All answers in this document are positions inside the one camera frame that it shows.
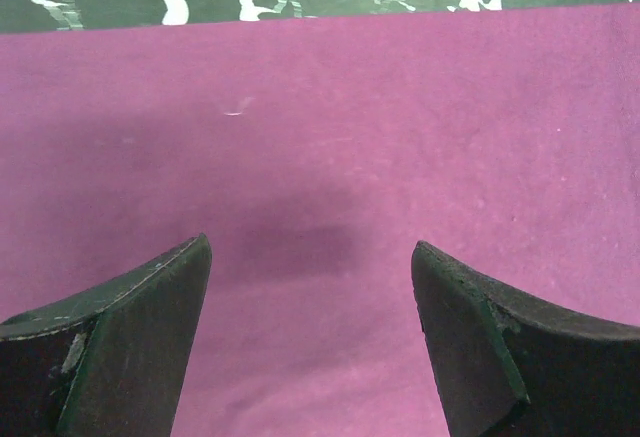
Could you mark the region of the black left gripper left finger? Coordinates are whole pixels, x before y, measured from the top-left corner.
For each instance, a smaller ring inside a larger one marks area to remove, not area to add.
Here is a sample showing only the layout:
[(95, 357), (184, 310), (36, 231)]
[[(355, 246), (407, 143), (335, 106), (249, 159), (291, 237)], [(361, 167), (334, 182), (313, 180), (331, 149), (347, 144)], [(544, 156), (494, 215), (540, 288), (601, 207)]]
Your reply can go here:
[(211, 264), (199, 235), (3, 321), (2, 435), (170, 435)]

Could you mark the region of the purple cloth drape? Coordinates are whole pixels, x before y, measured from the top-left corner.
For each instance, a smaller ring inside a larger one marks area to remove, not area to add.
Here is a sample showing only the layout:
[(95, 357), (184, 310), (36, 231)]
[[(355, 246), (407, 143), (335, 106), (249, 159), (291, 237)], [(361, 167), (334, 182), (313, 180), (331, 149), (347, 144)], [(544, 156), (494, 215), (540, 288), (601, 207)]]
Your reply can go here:
[(443, 436), (416, 243), (639, 321), (635, 4), (1, 39), (1, 314), (197, 234), (178, 436)]

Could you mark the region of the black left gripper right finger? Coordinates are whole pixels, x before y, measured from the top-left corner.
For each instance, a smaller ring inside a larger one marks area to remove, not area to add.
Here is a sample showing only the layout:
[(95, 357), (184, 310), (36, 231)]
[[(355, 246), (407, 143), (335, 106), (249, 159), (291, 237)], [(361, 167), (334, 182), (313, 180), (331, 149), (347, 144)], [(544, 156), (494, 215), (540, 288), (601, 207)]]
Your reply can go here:
[(638, 435), (637, 327), (552, 304), (425, 241), (411, 277), (450, 435)]

